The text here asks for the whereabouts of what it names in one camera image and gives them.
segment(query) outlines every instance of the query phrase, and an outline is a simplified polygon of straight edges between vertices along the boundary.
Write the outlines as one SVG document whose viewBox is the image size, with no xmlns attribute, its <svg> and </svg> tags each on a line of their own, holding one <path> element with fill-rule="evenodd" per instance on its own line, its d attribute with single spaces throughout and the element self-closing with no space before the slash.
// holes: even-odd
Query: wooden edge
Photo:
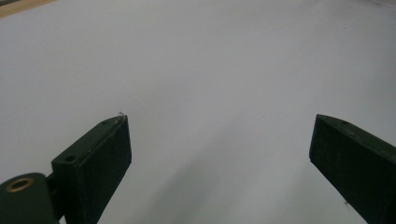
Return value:
<svg viewBox="0 0 396 224">
<path fill-rule="evenodd" d="M 20 0 L 0 7 L 0 18 L 33 8 L 39 7 L 54 0 Z"/>
</svg>

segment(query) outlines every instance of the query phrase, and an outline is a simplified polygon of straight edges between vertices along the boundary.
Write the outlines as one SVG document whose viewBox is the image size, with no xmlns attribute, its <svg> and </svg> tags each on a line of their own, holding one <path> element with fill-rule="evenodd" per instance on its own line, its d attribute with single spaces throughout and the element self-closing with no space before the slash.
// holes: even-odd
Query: round hole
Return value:
<svg viewBox="0 0 396 224">
<path fill-rule="evenodd" d="M 12 183 L 10 183 L 6 190 L 8 192 L 17 192 L 23 189 L 26 189 L 27 187 L 31 186 L 33 184 L 34 180 L 33 178 L 21 178 L 18 180 L 13 181 Z"/>
<path fill-rule="evenodd" d="M 75 160 L 76 159 L 76 157 L 75 156 L 68 156 L 68 157 L 66 157 L 66 161 L 73 161 L 73 160 Z"/>
</svg>

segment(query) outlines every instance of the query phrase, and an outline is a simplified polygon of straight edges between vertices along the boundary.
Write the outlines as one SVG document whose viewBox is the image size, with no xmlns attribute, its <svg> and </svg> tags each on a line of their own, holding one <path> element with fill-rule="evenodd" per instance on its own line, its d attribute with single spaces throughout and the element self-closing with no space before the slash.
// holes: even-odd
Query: black mechanical part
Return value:
<svg viewBox="0 0 396 224">
<path fill-rule="evenodd" d="M 52 161 L 53 173 L 21 175 L 0 187 L 0 223 L 94 224 L 131 164 L 128 118 L 107 119 Z"/>
<path fill-rule="evenodd" d="M 317 115 L 309 157 L 369 224 L 396 223 L 396 147 Z"/>
</svg>

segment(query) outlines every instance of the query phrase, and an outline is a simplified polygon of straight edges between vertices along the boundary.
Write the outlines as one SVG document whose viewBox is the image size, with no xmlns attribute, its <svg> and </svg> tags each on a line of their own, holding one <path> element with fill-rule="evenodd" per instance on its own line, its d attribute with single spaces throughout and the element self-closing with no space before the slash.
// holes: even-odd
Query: screw hole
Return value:
<svg viewBox="0 0 396 224">
<path fill-rule="evenodd" d="M 18 180 L 15 180 L 14 182 L 10 183 L 6 190 L 8 192 L 17 192 L 23 189 L 26 189 L 27 187 L 31 186 L 33 184 L 34 180 L 33 178 L 21 178 Z"/>
<path fill-rule="evenodd" d="M 73 161 L 73 160 L 75 160 L 76 159 L 76 157 L 75 156 L 68 156 L 68 157 L 66 157 L 66 161 Z"/>
</svg>

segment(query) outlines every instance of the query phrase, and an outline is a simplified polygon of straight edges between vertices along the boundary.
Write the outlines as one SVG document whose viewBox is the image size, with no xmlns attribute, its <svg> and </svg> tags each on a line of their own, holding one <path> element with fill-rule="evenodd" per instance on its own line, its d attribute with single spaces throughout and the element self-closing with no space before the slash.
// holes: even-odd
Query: white surface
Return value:
<svg viewBox="0 0 396 224">
<path fill-rule="evenodd" d="M 59 0 L 0 20 L 0 182 L 130 118 L 100 223 L 364 223 L 315 115 L 396 145 L 396 14 L 362 0 Z"/>
</svg>

